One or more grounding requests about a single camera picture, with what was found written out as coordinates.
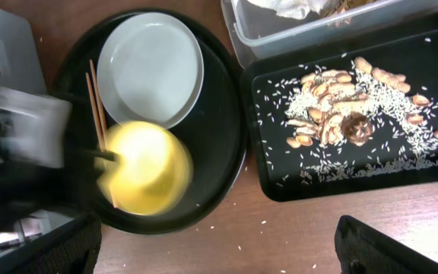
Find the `brown table surface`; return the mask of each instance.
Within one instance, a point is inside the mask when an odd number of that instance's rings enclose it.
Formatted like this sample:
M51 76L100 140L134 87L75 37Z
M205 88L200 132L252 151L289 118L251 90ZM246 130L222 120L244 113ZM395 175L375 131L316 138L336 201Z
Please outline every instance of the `brown table surface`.
M233 54L219 0L0 0L31 23L47 83L87 29L143 7L196 19ZM143 237L103 226L95 273L340 273L334 232L342 215L438 262L438 183L277 203L261 191L251 154L246 165L226 199L189 229Z

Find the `crumpled paper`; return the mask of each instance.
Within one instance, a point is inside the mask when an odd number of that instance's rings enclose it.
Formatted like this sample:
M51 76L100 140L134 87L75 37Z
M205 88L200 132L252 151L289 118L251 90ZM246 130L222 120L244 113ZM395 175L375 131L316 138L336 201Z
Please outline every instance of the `crumpled paper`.
M324 8L336 6L339 0L248 0L260 8L268 8L277 12L277 16L303 20L314 11L320 14Z

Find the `wooden chopstick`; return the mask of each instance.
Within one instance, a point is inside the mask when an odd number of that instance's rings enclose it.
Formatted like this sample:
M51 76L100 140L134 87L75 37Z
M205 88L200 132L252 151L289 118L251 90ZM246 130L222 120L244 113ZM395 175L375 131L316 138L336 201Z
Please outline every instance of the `wooden chopstick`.
M106 146L104 145L103 132L99 121L99 114L97 113L96 101L94 99L94 92L92 91L92 85L90 84L89 73L85 74L85 78L87 80L87 89L89 90L90 105L92 106L92 116L94 117L94 124L96 125L96 133L97 133L97 140L99 141L99 148L101 151L105 151Z
M92 75L92 82L94 84L94 92L96 93L97 112L99 113L100 127L103 130L104 148L107 148L107 141L106 141L107 125L106 125L106 117L104 116L103 101L100 100L100 94L99 94L99 88L97 87L97 77L96 77L96 69L94 68L94 62L91 59L91 60L89 60L89 63L90 63L90 74Z

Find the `yellow cup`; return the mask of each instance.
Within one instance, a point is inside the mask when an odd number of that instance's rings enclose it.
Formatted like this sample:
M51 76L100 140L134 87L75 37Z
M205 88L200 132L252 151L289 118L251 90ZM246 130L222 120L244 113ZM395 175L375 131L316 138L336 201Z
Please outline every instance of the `yellow cup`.
M146 122L128 122L108 131L108 150L118 155L105 161L97 181L115 207L137 215L157 215L180 201L192 179L192 159L166 129Z

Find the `clear plastic box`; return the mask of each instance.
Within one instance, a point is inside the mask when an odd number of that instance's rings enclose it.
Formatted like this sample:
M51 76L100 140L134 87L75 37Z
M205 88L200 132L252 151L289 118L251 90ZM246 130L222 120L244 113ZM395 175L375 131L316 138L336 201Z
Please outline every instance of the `clear plastic box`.
M301 21L247 0L221 0L224 20L242 67L258 59L340 40L438 11L438 0L378 0L342 14L319 19L313 12Z

